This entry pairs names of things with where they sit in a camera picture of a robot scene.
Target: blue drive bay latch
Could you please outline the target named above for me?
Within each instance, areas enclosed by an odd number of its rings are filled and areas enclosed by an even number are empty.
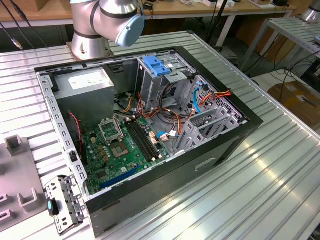
[[[144,63],[153,71],[155,76],[161,76],[171,73],[170,69],[166,68],[162,61],[155,56],[143,57]]]

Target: yellow wire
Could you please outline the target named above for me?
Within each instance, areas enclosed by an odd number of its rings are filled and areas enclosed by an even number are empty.
[[[122,111],[122,113],[124,113],[124,114],[125,114],[126,112],[128,112],[128,111],[130,110],[130,107],[131,107],[131,101],[132,101],[132,98],[130,97],[128,107],[127,107],[125,110],[123,110],[123,111]]]
[[[224,92],[215,92],[215,94],[226,94],[228,92],[229,92],[229,90],[228,91],[224,91]]]

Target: blue pcie slot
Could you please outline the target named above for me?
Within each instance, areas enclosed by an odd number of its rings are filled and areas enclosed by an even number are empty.
[[[136,170],[139,167],[140,167],[140,165],[136,166],[134,169],[131,169],[130,171],[128,171],[128,172],[126,172],[124,174],[121,174],[120,176],[116,176],[115,178],[100,184],[100,188],[101,189],[107,188],[107,187],[109,187],[109,186],[111,186],[111,185],[113,185],[113,184],[115,184],[117,182],[120,182],[120,181],[122,181],[122,180],[124,180],[124,179],[126,179],[126,178],[128,178],[128,177],[130,177],[132,175],[134,175],[136,173]]]

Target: aluminum table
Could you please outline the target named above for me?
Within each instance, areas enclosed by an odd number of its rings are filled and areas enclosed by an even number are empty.
[[[212,171],[98,239],[307,239],[320,222],[320,137],[195,34],[143,36],[118,54],[184,46],[264,123]],[[72,62],[66,46],[0,54],[0,141],[27,137],[44,185],[69,175],[34,68]],[[0,239],[93,239],[89,219],[63,236],[44,211]]]
[[[291,64],[290,66],[288,66],[289,69],[299,60],[299,56],[303,52],[303,50],[314,54],[316,57],[320,57],[320,44],[314,41],[315,37],[320,36],[320,22],[312,24],[303,21],[299,17],[270,18],[264,22],[264,24],[260,28],[260,31],[253,40],[251,46],[247,50],[242,64],[239,68],[240,70],[244,70],[252,53],[256,49],[258,43],[260,42],[261,38],[264,36],[268,28],[274,29],[274,33],[260,53],[261,56],[271,46],[272,42],[276,39],[278,34],[281,34],[300,46],[300,49],[292,57]]]

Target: ram slot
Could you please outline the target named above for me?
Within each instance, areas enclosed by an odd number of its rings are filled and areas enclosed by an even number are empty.
[[[141,140],[144,142],[144,144],[147,147],[149,153],[154,158],[157,158],[158,154],[157,154],[156,150],[154,149],[154,146],[152,145],[152,143],[146,137],[146,135],[145,135],[144,131],[142,130],[142,128],[136,122],[134,122],[132,125],[133,125],[134,129],[136,130],[136,132],[138,133],[138,136],[141,136]]]
[[[133,138],[134,142],[142,152],[143,156],[147,159],[147,161],[151,161],[152,156],[149,154],[148,149],[145,147],[144,143],[141,141],[139,135],[135,131],[134,127],[132,126],[131,122],[125,123],[125,126],[127,130],[129,131],[129,134]]]

